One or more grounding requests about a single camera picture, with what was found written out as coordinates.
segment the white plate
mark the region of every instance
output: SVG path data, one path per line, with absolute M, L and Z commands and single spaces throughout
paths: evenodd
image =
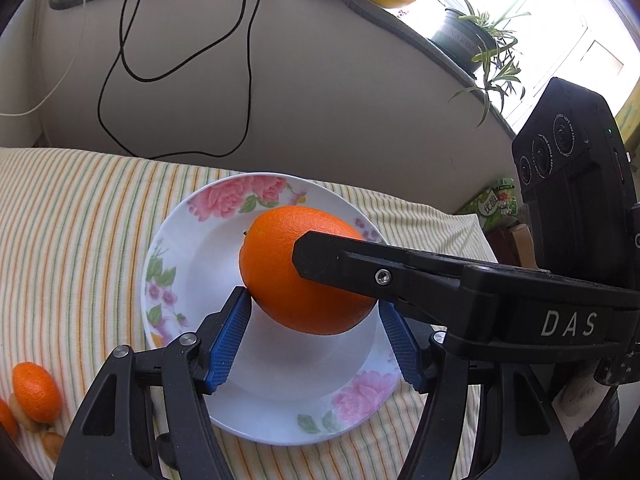
M 152 348 L 196 330 L 242 285 L 243 234 L 267 208 L 304 204 L 385 243 L 354 206 L 306 180 L 249 173 L 209 184 L 181 202 L 151 244 L 142 276 L 142 316 Z M 255 303 L 228 380 L 205 397 L 214 424 L 277 446 L 322 442 L 369 418 L 391 395 L 400 371 L 377 306 L 334 336 L 290 330 Z

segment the orange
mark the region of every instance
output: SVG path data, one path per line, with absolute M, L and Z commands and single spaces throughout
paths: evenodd
M 18 436 L 18 423 L 15 421 L 14 416 L 11 414 L 9 407 L 4 400 L 0 399 L 0 426 L 4 428 L 7 434 L 15 440 Z
M 53 424 L 62 409 L 62 398 L 49 372 L 34 363 L 20 363 L 14 367 L 12 381 L 24 413 L 36 422 Z
M 244 237 L 239 266 L 256 303 L 282 325 L 309 334 L 345 332 L 361 322 L 375 300 L 301 278 L 293 244 L 308 231 L 362 239 L 335 216 L 304 206 L 283 206 L 258 216 Z

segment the white cable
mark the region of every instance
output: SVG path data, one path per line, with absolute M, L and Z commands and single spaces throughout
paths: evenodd
M 62 77 L 60 78 L 60 81 L 58 81 L 58 84 L 53 87 L 51 92 L 49 92 L 46 95 L 46 97 L 42 101 L 40 101 L 39 104 L 37 104 L 35 107 L 33 107 L 28 112 L 24 112 L 24 113 L 21 113 L 21 114 L 0 114 L 0 117 L 24 117 L 26 115 L 29 115 L 29 114 L 35 112 L 38 108 L 40 108 L 45 103 L 45 101 L 47 99 L 49 99 L 51 97 L 53 92 L 55 92 L 58 89 L 58 87 L 60 86 L 60 83 L 62 83 L 64 81 L 66 75 L 69 73 L 69 70 L 71 70 L 71 67 L 76 62 L 76 57 L 78 57 L 78 53 L 80 52 L 80 45 L 82 44 L 82 36 L 84 35 L 84 24 L 85 24 L 85 22 L 86 22 L 86 0 L 82 0 L 82 29 L 80 30 L 80 39 L 78 40 L 78 47 L 76 48 L 76 53 L 74 54 L 73 59 L 71 60 L 71 63 L 69 63 L 69 66 L 65 70 L 65 73 L 63 73 Z

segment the plant pot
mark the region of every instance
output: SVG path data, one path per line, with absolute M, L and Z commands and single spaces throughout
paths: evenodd
M 474 22 L 459 20 L 459 16 L 463 16 L 459 10 L 446 9 L 444 21 L 431 41 L 455 61 L 456 65 L 473 77 L 482 62 L 472 62 L 471 58 L 480 54 L 482 41 L 488 49 L 492 49 L 495 48 L 495 40 Z

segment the striped fabric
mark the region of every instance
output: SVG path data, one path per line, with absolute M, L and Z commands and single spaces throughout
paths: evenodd
M 65 434 L 111 349 L 121 343 L 145 349 L 140 275 L 162 220 L 188 194 L 230 174 L 75 150 L 0 149 L 0 396 L 12 391 L 15 364 L 42 364 L 65 399 L 56 423 Z M 356 205 L 392 244 L 494 261 L 475 217 L 322 185 Z M 468 471 L 478 395 L 470 388 L 454 478 Z M 238 479 L 391 480 L 423 404 L 402 383 L 365 424 L 316 446 L 264 446 L 217 429 L 216 435 Z M 165 431 L 162 411 L 156 424 Z M 37 438 L 23 432 L 19 447 L 43 478 L 52 476 Z M 170 470 L 165 475 L 178 478 Z

